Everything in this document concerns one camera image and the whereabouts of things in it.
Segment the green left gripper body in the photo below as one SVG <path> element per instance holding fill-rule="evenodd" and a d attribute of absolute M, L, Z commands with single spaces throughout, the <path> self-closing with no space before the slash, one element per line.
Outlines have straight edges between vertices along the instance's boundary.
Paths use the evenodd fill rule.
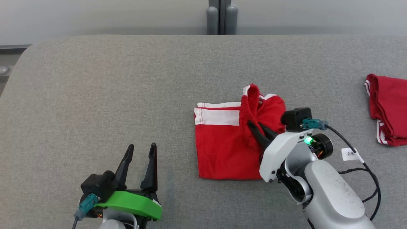
<path fill-rule="evenodd" d="M 111 208 L 151 220 L 160 220 L 162 216 L 162 207 L 158 201 L 127 191 L 115 191 L 107 201 L 99 202 L 95 207 Z"/>

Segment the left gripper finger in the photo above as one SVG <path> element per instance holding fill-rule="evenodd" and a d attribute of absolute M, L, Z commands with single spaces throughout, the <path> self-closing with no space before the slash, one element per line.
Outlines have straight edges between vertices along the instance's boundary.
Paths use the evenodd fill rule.
<path fill-rule="evenodd" d="M 157 145 L 155 142 L 151 144 L 148 159 L 149 163 L 144 180 L 141 182 L 141 189 L 146 193 L 155 193 L 158 190 Z"/>
<path fill-rule="evenodd" d="M 125 191 L 127 189 L 126 179 L 127 179 L 127 175 L 128 175 L 128 166 L 132 161 L 133 153 L 134 153 L 134 145 L 130 144 L 115 173 L 116 191 Z"/>

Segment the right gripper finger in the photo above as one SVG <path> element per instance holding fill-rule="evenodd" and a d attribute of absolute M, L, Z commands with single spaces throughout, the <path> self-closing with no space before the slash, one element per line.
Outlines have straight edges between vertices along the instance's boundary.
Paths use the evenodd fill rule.
<path fill-rule="evenodd" d="M 269 127 L 265 126 L 262 123 L 259 123 L 259 126 L 261 127 L 261 129 L 262 129 L 262 131 L 264 133 L 264 136 L 267 139 L 269 139 L 270 141 L 273 141 L 276 138 L 276 136 L 279 135 L 279 133 L 273 131 L 272 129 L 270 129 Z"/>
<path fill-rule="evenodd" d="M 263 150 L 265 150 L 270 145 L 271 140 L 262 134 L 259 128 L 253 122 L 248 121 L 247 124 L 257 143 Z"/>

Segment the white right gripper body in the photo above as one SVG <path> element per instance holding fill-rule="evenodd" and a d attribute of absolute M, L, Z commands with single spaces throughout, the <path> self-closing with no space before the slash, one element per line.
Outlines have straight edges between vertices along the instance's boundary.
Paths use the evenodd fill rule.
<path fill-rule="evenodd" d="M 278 170 L 299 176 L 309 163 L 331 156 L 333 150 L 333 143 L 325 134 L 313 135 L 311 130 L 284 132 L 264 150 L 259 174 L 266 182 L 276 180 Z"/>

